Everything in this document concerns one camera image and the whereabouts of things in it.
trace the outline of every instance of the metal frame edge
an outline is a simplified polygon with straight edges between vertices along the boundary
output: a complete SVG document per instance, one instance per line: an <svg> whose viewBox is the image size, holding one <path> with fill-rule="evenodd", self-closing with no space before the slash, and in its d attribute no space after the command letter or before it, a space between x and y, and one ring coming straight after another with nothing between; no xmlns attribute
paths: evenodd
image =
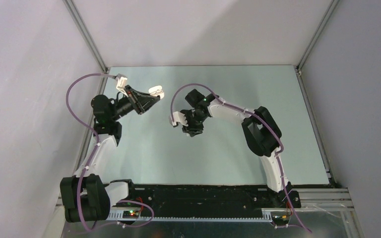
<svg viewBox="0 0 381 238"><path fill-rule="evenodd" d="M101 57L100 52L98 51L97 46L93 38L91 37L90 32L85 26L85 23L82 20L81 15L79 14L78 8L74 4L73 0L63 0L63 2L65 3L65 6L67 10L69 11L73 21L75 22L75 25L77 26L79 32L84 38L84 41L86 42L87 46L91 50L91 53L93 54L93 57L97 61L101 71L105 72L107 70L107 66L104 63L103 58Z"/></svg>
<svg viewBox="0 0 381 238"><path fill-rule="evenodd" d="M313 133L315 134L316 142L317 142L317 145L319 147L320 156L322 157L322 161L323 161L323 164L325 166L326 172L330 174L331 181L336 182L337 179L335 178L334 174L332 173L332 168L330 166L328 156L326 155L325 147L323 145L323 140L322 140L322 137L321 137L320 132L319 132L319 127L318 127L318 123L317 123L315 114L313 112L312 104L311 104L309 96L307 94L306 87L303 83L301 73L300 73L300 71L298 71L296 66L295 66L295 73L296 73L297 81L298 81L299 86L300 86L300 90L302 91L302 95L303 95L303 99L305 101L306 109L308 111L309 119L310 119L311 124L312 124Z"/></svg>
<svg viewBox="0 0 381 238"><path fill-rule="evenodd" d="M357 214L353 211L341 211L341 219L348 238L364 238L363 231L359 226Z"/></svg>
<svg viewBox="0 0 381 238"><path fill-rule="evenodd" d="M297 64L297 68L299 70L302 69L303 66L305 65L310 53L312 52L312 49L315 47L316 42L318 41L319 37L322 35L325 26L327 25L329 19L332 17L333 13L335 12L335 9L338 6L339 2L340 0L332 0L331 3L329 4L328 9L326 10L325 14L322 17L322 20L319 23L319 26L317 26L315 33L313 34L305 52L303 53L302 58Z"/></svg>

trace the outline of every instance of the table surface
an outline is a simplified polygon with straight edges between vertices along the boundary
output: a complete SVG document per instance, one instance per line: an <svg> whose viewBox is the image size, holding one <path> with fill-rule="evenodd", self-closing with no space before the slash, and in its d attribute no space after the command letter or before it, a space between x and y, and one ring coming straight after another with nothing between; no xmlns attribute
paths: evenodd
<svg viewBox="0 0 381 238"><path fill-rule="evenodd" d="M259 157L246 144L240 125L208 118L204 132L190 138L169 124L175 91L188 83L205 84L220 97L247 108L266 107L282 131L284 171L293 184L328 184L303 95L291 65L112 67L135 90L162 85L165 97L148 112L120 119L122 138L103 180L132 179L159 184L266 184ZM174 111L190 109L178 94ZM198 88L208 95L203 88ZM104 94L115 98L115 82Z"/></svg>

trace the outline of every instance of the gray wall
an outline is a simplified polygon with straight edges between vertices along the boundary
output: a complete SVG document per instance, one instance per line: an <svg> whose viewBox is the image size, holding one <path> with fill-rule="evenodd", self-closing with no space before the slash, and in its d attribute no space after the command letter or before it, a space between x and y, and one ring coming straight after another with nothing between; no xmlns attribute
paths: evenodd
<svg viewBox="0 0 381 238"><path fill-rule="evenodd" d="M85 129L65 107L71 82L98 71L61 0L0 0L0 238L38 238ZM73 90L80 118L99 80Z"/></svg>
<svg viewBox="0 0 381 238"><path fill-rule="evenodd" d="M330 0L76 0L108 66L297 64Z"/></svg>
<svg viewBox="0 0 381 238"><path fill-rule="evenodd" d="M381 0L341 1L302 71L334 173L381 237Z"/></svg>

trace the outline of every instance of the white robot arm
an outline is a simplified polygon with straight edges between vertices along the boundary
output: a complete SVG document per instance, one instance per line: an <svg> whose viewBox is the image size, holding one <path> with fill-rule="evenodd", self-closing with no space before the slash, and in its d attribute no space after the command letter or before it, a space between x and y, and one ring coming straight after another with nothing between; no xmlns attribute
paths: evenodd
<svg viewBox="0 0 381 238"><path fill-rule="evenodd" d="M122 125L118 120L132 111L141 115L164 97L161 86L152 87L148 93L143 93L126 85L127 78L124 75L118 74L116 82L116 89L119 90L116 99L97 95L91 101L95 116L94 130L99 137L95 153L82 162L72 177L61 181L62 202L68 222L80 221L76 192L79 186L82 191L81 214L85 221L107 219L110 207L128 197L130 188L127 181L108 181L99 176L103 174L121 139Z"/></svg>
<svg viewBox="0 0 381 238"><path fill-rule="evenodd" d="M208 117L224 119L235 124L241 124L249 148L259 156L263 168L265 169L267 186L275 192L283 190L279 165L274 157L275 152L279 150L278 144L267 130L259 130L257 127L259 123L256 123L256 120L253 120L251 115L246 113L255 113L260 117L268 119L268 122L274 125L274 131L277 130L278 134L281 135L281 131L276 126L268 110L260 107L258 110L244 108L245 112L236 111L224 104L227 103L228 105L239 107L238 105L226 102L222 98L220 98L220 100L223 103L220 103L215 100L212 94L205 97L195 89L189 92L185 99L194 109L173 112L173 118L170 118L172 126L176 127L178 124L181 124L183 126L182 131L187 136L193 137L202 133L202 123ZM286 185L288 179L285 174L284 181Z"/></svg>

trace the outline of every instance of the purple cable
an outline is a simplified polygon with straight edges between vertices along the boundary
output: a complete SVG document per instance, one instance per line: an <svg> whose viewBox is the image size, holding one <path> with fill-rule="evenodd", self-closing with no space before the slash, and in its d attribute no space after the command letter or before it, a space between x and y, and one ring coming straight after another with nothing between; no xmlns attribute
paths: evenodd
<svg viewBox="0 0 381 238"><path fill-rule="evenodd" d="M284 183L285 183L285 181L284 181L284 170L283 170L283 168L282 168L281 158L280 158L280 156L279 156L279 153L275 153L275 158L277 159L278 166L280 167L281 182L282 182L282 184L284 184ZM283 187L284 187L284 193L285 193L285 196L286 196L286 198L287 198L287 201L291 201L291 200L290 200L290 197L289 197L289 195L288 195L288 192L287 192L287 188L286 188L285 186L283 186ZM312 233L312 231L311 231L309 228L307 228L307 227L305 226L305 224L303 224L302 220L300 220L299 215L297 214L296 210L294 210L293 203L292 203L292 202L289 202L289 204L290 204L290 208L291 208L291 210L293 210L293 214L296 216L297 221L299 221L300 225L301 225L307 232Z"/></svg>
<svg viewBox="0 0 381 238"><path fill-rule="evenodd" d="M284 171L283 171L283 168L282 168L281 159L280 159L280 157L279 157L279 154L280 154L281 152L284 151L284 145L282 144L280 138L279 138L278 135L275 133L275 131L274 131L274 130L273 130L273 129L272 129L272 128L271 128L271 127L270 127L270 126L269 126L269 125L268 125L262 118L260 118L258 115L256 115L255 113L252 113L252 112L248 112L248 111L246 111L245 109L236 107L236 106L234 106L234 105L231 105L231 104L228 104L228 103L224 103L223 101L221 101L221 100L218 98L218 96L214 93L214 91L213 91L212 89L208 88L207 86L205 86L205 85L203 85L203 84L200 84L200 83L190 83L190 84L186 84L186 85L180 87L180 88L176 91L176 93L173 95L172 102L171 102L171 104L170 104L170 117L171 117L172 121L173 121L173 102L174 102L174 100L175 100L177 94L178 94L182 89L184 89L184 88L186 88L186 87L189 87L189 86L200 86L200 87L203 87L203 88L207 89L210 93L212 93L212 95L214 95L215 99L216 99L218 102L220 102L221 104L223 104L223 105L225 105L226 107L229 107L229 108L231 108L231 109L234 109L235 111L242 112L242 113L247 113L247 114L249 114L249 115L255 117L258 121L260 121L260 123L262 123L263 126L265 126L265 127L268 129L268 131L274 136L274 138L277 140L277 142L278 142L278 144L279 144L279 146L280 146L280 150L277 151L277 152L275 153L275 158L277 159L277 161L278 161L278 165L279 165L279 167L280 167L281 182L282 182L282 184L283 184L283 188L284 188L285 196L286 196L286 198L287 198L288 201L291 201L290 196L288 195L288 192L287 192L287 188L286 188L285 185L284 185L284 184L285 184L285 181L284 181ZM312 233L312 231L311 231L309 228L307 228L307 227L303 224L303 222L300 220L299 216L297 215L296 210L294 210L294 206L293 206L293 204L292 204L291 202L289 202L289 203L290 203L290 207L291 207L291 209L293 210L293 213L294 213L294 215L296 216L297 220L299 221L301 227L303 227L303 228L304 228L306 231L308 231L309 233Z"/></svg>
<svg viewBox="0 0 381 238"><path fill-rule="evenodd" d="M189 87L189 86L200 86L200 87L203 87L205 89L207 89L210 93L212 93L212 95L214 95L215 99L220 102L221 104L224 104L226 107L229 107L231 109L234 109L235 111L239 111L239 112L242 112L242 113L247 113L251 116L254 116L256 119L258 119L260 121L260 123L262 123L263 126L265 126L270 132L271 134L274 136L274 138L277 140L278 144L280 145L280 150L278 151L278 153L281 153L284 151L284 145L282 144L280 138L277 136L277 134L272 130L272 128L262 119L260 118L258 115L256 115L255 113L252 113L252 112L248 112L246 111L245 109L242 109L242 108L239 108L239 107L236 107L234 105L231 105L231 104L228 104L228 103L224 103L218 96L217 94L214 93L214 91L210 88L208 88L207 86L203 85L203 84L200 84L200 83L190 83L190 84L186 84L182 87L180 87L176 93L173 95L173 98L172 98L172 103L170 104L170 117L172 118L173 120L173 102L177 96L177 94L184 88L186 87Z"/></svg>
<svg viewBox="0 0 381 238"><path fill-rule="evenodd" d="M66 107L68 107L68 110L69 112L71 113L71 115L79 122L81 123L83 126L85 126L86 128L88 128L90 131L93 132L93 134L96 136L96 145L94 146L93 150L91 151L91 154L90 156L88 157L88 160L87 162L85 163L85 166L88 166L91 162L91 159L94 157L94 154L96 153L97 151L97 148L98 148L98 143L100 142L100 138L98 136L98 133L89 125L87 125L87 123L81 121L80 118L78 118L76 116L76 114L72 111L72 108L71 106L69 105L69 94L71 92L71 89L75 86L75 84L77 84L79 81L85 79L85 78L88 78L88 77L91 77L91 76L104 76L104 77L110 77L110 78L114 78L115 76L112 76L112 75L109 75L109 74L105 74L105 73L91 73L91 74L87 74L87 75L84 75L82 77L80 77L79 79L75 80L71 85L70 87L68 88L68 91L66 92ZM81 223L82 225L84 226L85 230L87 230L88 232L92 231L92 229L90 229L87 224L85 223L85 219L84 219L84 215L82 214L82 207L81 207L81 184L82 184L82 180L84 178L84 174L85 174L85 167L84 169L82 170L81 172L81 175L79 176L79 181L78 181L78 187L76 189L76 203L78 205L78 214L79 214L79 219L81 220Z"/></svg>
<svg viewBox="0 0 381 238"><path fill-rule="evenodd" d="M95 222L93 227L91 228L91 230L92 231L96 231L96 230L98 230L98 229L100 229L102 227L109 226L109 225L122 225L122 226L125 226L125 227L137 228L137 227L142 227L142 226L147 225L148 223L150 223L154 219L154 216L155 216L154 215L154 210L150 206L148 206L147 204L141 203L141 202L136 202L136 201L131 201L131 200L120 200L117 203L124 203L124 202L134 203L134 204L137 204L137 205L144 206L144 207L148 208L150 210L150 212L151 212L151 218L148 221L146 221L146 222L144 222L142 224L139 224L139 225L128 225L128 224L124 224L122 222L117 221L117 222L107 222L107 223L104 223L102 225L99 225L99 226L95 227L96 223L97 223L97 222ZM89 233L89 231L85 231L85 232L76 232L76 231L73 231L72 233L75 234L75 235L83 235L83 234Z"/></svg>
<svg viewBox="0 0 381 238"><path fill-rule="evenodd" d="M96 225L96 222L94 223L93 227L90 229L86 222L85 222L85 219L84 219L84 214L82 213L82 206L81 206L81 184L82 184L82 180L84 179L84 175L85 175L85 171L86 171L86 166L89 166L90 165L90 162L92 160L92 158L94 157L94 154L96 153L97 151L97 148L98 148L98 143L100 142L100 138L99 138L99 135L98 133L89 125L87 125L85 122L81 121L80 118L78 118L76 116L76 114L72 111L72 108L70 107L69 105L69 94L71 92L71 89L75 86L75 84L77 84L79 81L85 79L85 78L88 78L88 77L91 77L91 76L104 76L104 77L109 77L109 78L116 78L116 76L113 76L113 75L109 75L109 74L105 74L105 73L91 73L91 74L87 74L87 75L84 75L82 77L80 77L79 79L75 80L71 85L70 87L68 88L68 91L66 92L66 107L68 107L68 110L69 112L72 114L72 116L79 122L81 123L83 126L85 126L86 128L88 128L90 131L93 132L93 134L96 136L96 145L94 146L93 150L91 151L91 154L90 156L88 157L87 159L87 162L85 163L85 166L84 166L84 169L82 170L81 172L81 175L79 176L79 180L78 180L78 186L76 188L76 203L78 205L78 215L79 215L79 219L82 223L82 225L84 226L85 230L86 230L86 233L88 232L91 232L95 229L99 229L101 227L104 227L104 226L107 226L107 225L110 225L110 224L113 224L113 223L105 223L99 227L95 227ZM148 206L147 204L144 204L144 203L140 203L140 202L135 202L135 201L129 201L129 200L121 200L119 202L130 202L130 203L135 203L135 204L138 204L138 205L141 205L141 206L145 206L147 207L148 209L150 209L151 211L151 219L141 225L137 225L137 226L131 226L131 225L126 225L124 224L125 226L128 226L128 227L141 227L141 226L144 226L146 224L148 224L150 221L152 221L152 219L154 218L154 211L152 210L152 208L150 206Z"/></svg>

